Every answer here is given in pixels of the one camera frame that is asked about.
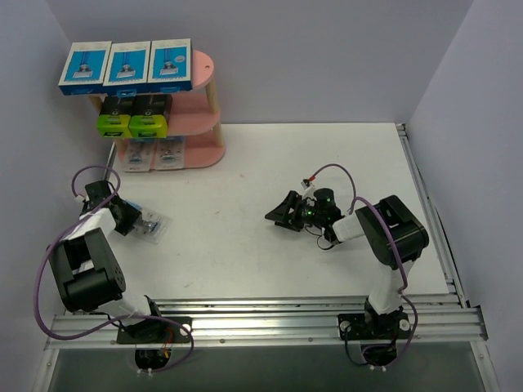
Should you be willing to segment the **clear blister razor pack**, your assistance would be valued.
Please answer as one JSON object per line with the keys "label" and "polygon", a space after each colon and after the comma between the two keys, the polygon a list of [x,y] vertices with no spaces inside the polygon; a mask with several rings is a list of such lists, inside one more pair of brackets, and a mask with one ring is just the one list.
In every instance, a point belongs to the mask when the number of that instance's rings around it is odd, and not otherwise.
{"label": "clear blister razor pack", "polygon": [[130,140],[123,155],[125,172],[149,172],[155,151],[154,140]]}
{"label": "clear blister razor pack", "polygon": [[142,241],[159,244],[172,224],[172,218],[134,202],[127,200],[127,203],[141,213],[129,234]]}

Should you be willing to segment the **white Gillette razor pack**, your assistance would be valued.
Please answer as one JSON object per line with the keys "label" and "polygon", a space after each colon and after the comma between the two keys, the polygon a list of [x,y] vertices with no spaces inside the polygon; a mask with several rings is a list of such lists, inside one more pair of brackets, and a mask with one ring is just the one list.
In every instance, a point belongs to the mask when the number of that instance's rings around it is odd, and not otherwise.
{"label": "white Gillette razor pack", "polygon": [[185,167],[185,144],[184,136],[159,140],[154,158],[154,169],[156,171],[183,169]]}

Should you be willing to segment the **black green razor box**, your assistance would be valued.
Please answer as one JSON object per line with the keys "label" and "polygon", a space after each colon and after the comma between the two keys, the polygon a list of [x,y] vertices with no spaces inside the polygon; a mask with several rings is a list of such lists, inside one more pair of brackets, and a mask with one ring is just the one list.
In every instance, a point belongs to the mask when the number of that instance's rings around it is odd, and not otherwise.
{"label": "black green razor box", "polygon": [[172,96],[137,96],[132,106],[129,130],[133,138],[166,138],[172,108]]}
{"label": "black green razor box", "polygon": [[134,96],[107,96],[96,121],[99,134],[104,138],[132,138],[129,124],[134,102]]}

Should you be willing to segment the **blue Harry's razor box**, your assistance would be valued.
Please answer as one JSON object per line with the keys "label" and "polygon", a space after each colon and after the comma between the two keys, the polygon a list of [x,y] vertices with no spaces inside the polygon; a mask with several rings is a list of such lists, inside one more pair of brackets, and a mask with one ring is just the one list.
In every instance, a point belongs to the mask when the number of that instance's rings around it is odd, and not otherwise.
{"label": "blue Harry's razor box", "polygon": [[111,46],[111,41],[73,42],[58,82],[61,92],[65,96],[102,94]]}
{"label": "blue Harry's razor box", "polygon": [[149,91],[151,41],[114,43],[103,82],[107,96],[128,97]]}
{"label": "blue Harry's razor box", "polygon": [[147,77],[150,92],[172,94],[191,91],[192,55],[190,38],[152,41]]}

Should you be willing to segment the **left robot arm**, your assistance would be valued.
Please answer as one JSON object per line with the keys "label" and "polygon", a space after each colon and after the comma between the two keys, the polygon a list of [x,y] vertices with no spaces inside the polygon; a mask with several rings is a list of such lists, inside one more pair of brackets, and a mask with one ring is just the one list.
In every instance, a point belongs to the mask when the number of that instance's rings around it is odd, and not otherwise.
{"label": "left robot arm", "polygon": [[156,224],[144,220],[140,209],[117,194],[96,210],[113,190],[107,180],[92,182],[85,190],[83,222],[58,242],[50,256],[60,298],[71,313],[114,318],[142,314],[136,321],[136,334],[146,342],[156,342],[165,331],[158,307],[148,296],[134,297],[126,292],[123,271],[108,241],[110,234],[126,236],[139,229],[148,234]]}

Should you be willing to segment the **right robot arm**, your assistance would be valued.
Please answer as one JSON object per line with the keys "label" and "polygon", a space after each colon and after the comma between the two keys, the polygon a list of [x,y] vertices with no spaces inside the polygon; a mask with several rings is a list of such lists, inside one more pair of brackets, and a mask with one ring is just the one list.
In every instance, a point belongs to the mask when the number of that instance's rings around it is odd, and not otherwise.
{"label": "right robot arm", "polygon": [[370,336],[380,337],[391,329],[392,323],[399,322],[409,271],[428,246],[429,236],[396,195],[374,205],[361,197],[356,200],[364,206],[345,215],[337,206],[332,189],[320,188],[304,195],[291,190],[265,218],[296,232],[313,226],[332,246],[366,238],[378,260],[379,275],[365,301],[363,327]]}

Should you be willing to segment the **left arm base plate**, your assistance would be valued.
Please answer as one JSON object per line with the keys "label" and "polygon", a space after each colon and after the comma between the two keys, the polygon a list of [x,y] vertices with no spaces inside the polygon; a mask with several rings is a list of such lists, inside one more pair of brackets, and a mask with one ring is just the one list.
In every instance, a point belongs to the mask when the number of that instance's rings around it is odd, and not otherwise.
{"label": "left arm base plate", "polygon": [[121,345],[145,345],[160,343],[189,343],[187,331],[191,331],[192,318],[168,317],[167,321],[142,319],[138,323],[118,330],[117,343]]}

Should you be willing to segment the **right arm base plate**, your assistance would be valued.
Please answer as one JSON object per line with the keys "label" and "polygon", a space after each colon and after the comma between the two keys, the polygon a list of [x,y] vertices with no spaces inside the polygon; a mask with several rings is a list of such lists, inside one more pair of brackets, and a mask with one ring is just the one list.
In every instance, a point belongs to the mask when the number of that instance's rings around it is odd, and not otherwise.
{"label": "right arm base plate", "polygon": [[338,314],[339,336],[348,341],[405,340],[412,333],[406,313],[370,316],[367,313]]}

